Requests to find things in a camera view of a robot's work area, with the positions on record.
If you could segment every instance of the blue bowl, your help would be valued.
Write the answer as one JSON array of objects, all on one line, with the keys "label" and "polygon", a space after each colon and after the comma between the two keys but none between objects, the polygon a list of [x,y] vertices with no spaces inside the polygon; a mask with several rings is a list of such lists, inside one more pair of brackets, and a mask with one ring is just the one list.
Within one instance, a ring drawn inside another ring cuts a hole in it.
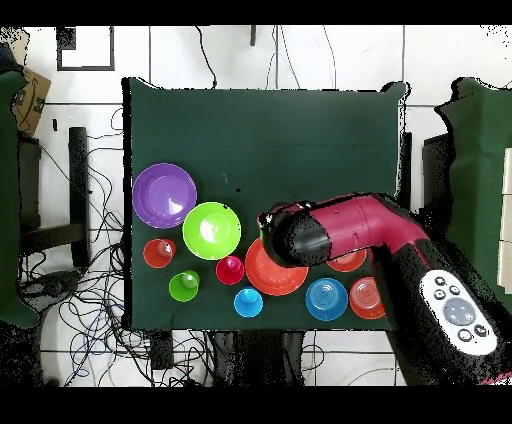
[{"label": "blue bowl", "polygon": [[348,293],[334,278],[320,278],[306,292],[306,307],[311,315],[321,321],[332,321],[345,312]]}]

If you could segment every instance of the red bowl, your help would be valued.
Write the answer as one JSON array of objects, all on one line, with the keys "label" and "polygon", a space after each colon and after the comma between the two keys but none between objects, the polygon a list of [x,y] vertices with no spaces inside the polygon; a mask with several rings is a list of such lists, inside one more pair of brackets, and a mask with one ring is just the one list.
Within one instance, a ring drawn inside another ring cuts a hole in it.
[{"label": "red bowl", "polygon": [[350,289],[349,301],[354,313],[361,318],[378,319],[386,315],[373,277],[357,280]]},{"label": "red bowl", "polygon": [[327,261],[326,264],[339,272],[352,272],[359,268],[366,259],[366,249],[347,253],[339,258]]}]

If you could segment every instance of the blue cup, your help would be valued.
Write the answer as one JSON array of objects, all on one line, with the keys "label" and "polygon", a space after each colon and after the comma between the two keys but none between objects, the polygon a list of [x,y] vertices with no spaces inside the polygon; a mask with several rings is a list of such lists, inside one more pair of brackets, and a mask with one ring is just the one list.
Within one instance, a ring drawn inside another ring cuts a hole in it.
[{"label": "blue cup", "polygon": [[347,309],[348,293],[334,278],[314,281],[306,292],[306,307],[311,315],[321,321],[333,321]]},{"label": "blue cup", "polygon": [[246,287],[235,296],[235,310],[244,318],[253,318],[263,309],[261,294],[252,287]]}]

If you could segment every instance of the red cup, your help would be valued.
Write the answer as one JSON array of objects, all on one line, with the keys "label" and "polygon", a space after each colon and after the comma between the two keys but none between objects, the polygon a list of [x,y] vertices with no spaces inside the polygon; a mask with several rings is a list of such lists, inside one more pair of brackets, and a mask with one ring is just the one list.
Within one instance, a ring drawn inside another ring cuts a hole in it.
[{"label": "red cup", "polygon": [[168,239],[150,240],[144,246],[144,260],[152,268],[163,268],[176,253],[176,245]]},{"label": "red cup", "polygon": [[228,286],[238,283],[245,274],[243,262],[236,256],[226,256],[217,262],[215,274],[223,284]]},{"label": "red cup", "polygon": [[352,272],[359,268],[366,259],[366,249],[347,253],[339,258],[327,261],[326,264],[339,272]]},{"label": "red cup", "polygon": [[363,319],[377,319],[386,315],[373,277],[357,280],[350,289],[350,307]]}]

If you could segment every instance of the white floor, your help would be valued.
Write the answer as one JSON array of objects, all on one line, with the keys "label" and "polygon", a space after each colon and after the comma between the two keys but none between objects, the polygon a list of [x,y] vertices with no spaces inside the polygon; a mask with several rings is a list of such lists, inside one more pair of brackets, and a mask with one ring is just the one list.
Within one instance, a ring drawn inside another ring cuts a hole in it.
[{"label": "white floor", "polygon": [[[211,74],[193,27],[115,27],[115,71],[57,72],[54,28],[26,28],[30,43],[26,65],[50,78],[52,86],[36,131],[43,146],[59,165],[68,170],[68,128],[85,126],[90,136],[119,134],[122,129],[120,79],[141,77],[164,88],[210,88]],[[380,90],[390,81],[407,81],[411,94],[407,99],[406,130],[413,133],[412,209],[422,205],[421,146],[423,140],[446,131],[433,107],[450,99],[451,83],[460,76],[479,77],[486,83],[503,87],[512,80],[512,46],[506,27],[496,26],[326,26],[336,60],[336,86],[341,90]],[[272,26],[258,26],[256,46],[249,45],[249,26],[202,27],[204,49],[217,75],[218,89],[264,89],[269,61],[274,53]],[[334,67],[322,26],[283,26],[290,61],[301,88],[332,88]],[[297,88],[290,71],[286,50],[279,34],[278,88]],[[63,52],[63,65],[108,64],[106,27],[78,27],[76,51]],[[269,76],[269,89],[275,89],[275,60]],[[54,131],[52,120],[57,120]],[[122,147],[120,135],[89,139],[96,147]],[[90,164],[113,182],[108,207],[123,220],[122,152],[97,151]],[[91,180],[92,202],[99,208],[101,190]],[[43,153],[41,159],[40,213],[43,226],[69,222],[68,182]],[[91,232],[101,218],[91,208]],[[111,236],[119,240],[120,233]],[[93,244],[93,254],[108,243],[106,234]],[[48,260],[41,272],[71,269],[69,247],[47,251]],[[31,258],[37,262],[38,255]],[[96,264],[96,270],[107,263]],[[122,294],[122,287],[116,287]],[[80,311],[91,307],[74,302]],[[42,360],[47,375],[61,381],[72,372],[70,342],[77,331],[67,326],[55,306],[44,324]],[[68,307],[64,319],[78,326]],[[176,332],[177,339],[187,337]],[[305,344],[313,341],[307,334]],[[305,371],[308,385],[404,385],[396,371],[395,357],[382,332],[318,332],[316,344],[325,351],[323,364]],[[320,362],[322,354],[312,348],[303,354],[303,368]],[[109,363],[110,354],[92,355],[85,368],[94,373],[77,377],[71,386],[97,385],[99,373]],[[204,370],[198,364],[198,378]],[[131,358],[117,359],[111,379],[101,386],[148,385]]]}]

